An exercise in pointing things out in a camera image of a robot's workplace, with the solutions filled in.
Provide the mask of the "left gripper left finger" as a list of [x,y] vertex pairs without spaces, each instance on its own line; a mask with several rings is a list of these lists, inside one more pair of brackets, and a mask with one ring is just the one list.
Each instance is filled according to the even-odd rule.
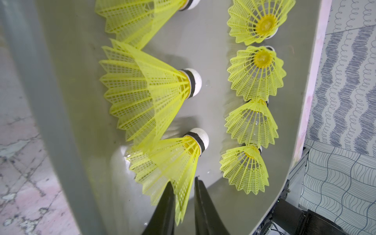
[[156,210],[142,235],[174,235],[175,195],[173,186],[167,183]]

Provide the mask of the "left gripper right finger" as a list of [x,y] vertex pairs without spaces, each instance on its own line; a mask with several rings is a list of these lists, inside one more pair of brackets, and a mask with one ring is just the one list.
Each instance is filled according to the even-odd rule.
[[203,181],[194,179],[194,214],[197,235],[229,235]]

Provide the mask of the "yellow shuttlecock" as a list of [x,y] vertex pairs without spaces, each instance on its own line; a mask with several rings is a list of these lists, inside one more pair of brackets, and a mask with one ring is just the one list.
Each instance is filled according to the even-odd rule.
[[201,75],[192,68],[177,70],[133,46],[111,39],[103,46],[107,58],[99,63],[106,74],[104,98],[117,128],[136,148],[152,148],[169,128],[184,102],[202,88]]
[[232,83],[231,89],[244,101],[268,101],[284,86],[283,78],[287,75],[283,69],[284,61],[277,57],[272,46],[248,46],[239,50],[230,63],[228,81]]
[[227,133],[239,144],[267,148],[279,137],[278,126],[268,108],[269,101],[251,99],[225,118]]
[[160,140],[152,149],[130,149],[129,169],[153,206],[159,203],[167,184],[172,184],[177,225],[184,220],[198,160],[209,142],[203,129],[194,128],[181,138]]
[[223,177],[246,194],[265,192],[269,175],[261,154],[262,147],[255,144],[228,149],[220,161]]
[[186,0],[96,1],[95,13],[105,18],[106,33],[116,40],[143,49],[162,26],[178,11],[200,3]]
[[228,9],[229,34],[235,37],[236,43],[244,43],[247,46],[259,44],[276,34],[295,4],[294,0],[234,0]]

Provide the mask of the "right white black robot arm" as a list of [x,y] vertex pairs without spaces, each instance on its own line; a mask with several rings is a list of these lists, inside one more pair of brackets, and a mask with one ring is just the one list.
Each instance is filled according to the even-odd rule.
[[253,232],[255,235],[266,235],[274,231],[281,235],[284,230],[289,235],[344,235],[344,230],[334,222],[311,211],[301,210],[286,201],[289,193],[289,180],[277,202],[264,220]]

